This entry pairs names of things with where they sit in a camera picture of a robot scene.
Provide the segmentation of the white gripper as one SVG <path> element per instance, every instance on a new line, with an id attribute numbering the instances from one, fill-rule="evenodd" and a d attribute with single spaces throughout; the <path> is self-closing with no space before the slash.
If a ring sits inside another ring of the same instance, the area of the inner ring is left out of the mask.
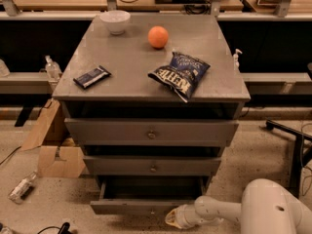
<path id="1" fill-rule="evenodd" d="M 178 229 L 189 229 L 200 225 L 220 225 L 223 219 L 215 216 L 200 216 L 193 205 L 182 205 L 171 210 L 166 215 L 165 222 Z"/>

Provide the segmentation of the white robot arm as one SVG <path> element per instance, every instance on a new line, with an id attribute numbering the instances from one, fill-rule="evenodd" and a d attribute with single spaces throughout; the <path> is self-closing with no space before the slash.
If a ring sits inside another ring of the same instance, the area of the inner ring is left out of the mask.
<path id="1" fill-rule="evenodd" d="M 312 234 L 312 211 L 283 186 L 264 178 L 247 185 L 241 203 L 201 196 L 171 210 L 165 222 L 189 229 L 225 219 L 239 223 L 241 234 Z"/>

